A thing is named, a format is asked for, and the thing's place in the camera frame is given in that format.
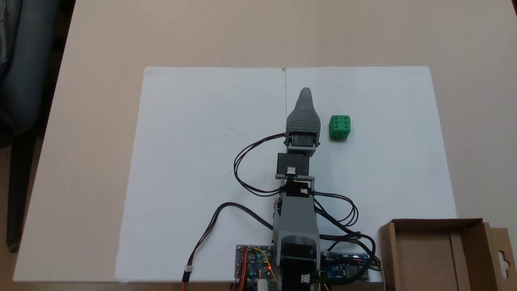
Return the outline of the wide ribbed grey gripper finger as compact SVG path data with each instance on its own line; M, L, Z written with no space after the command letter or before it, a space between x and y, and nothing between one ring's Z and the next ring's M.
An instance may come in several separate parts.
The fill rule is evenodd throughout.
M299 94L293 111L286 119L286 132L307 132L319 134L321 120L315 110L312 92L303 88Z

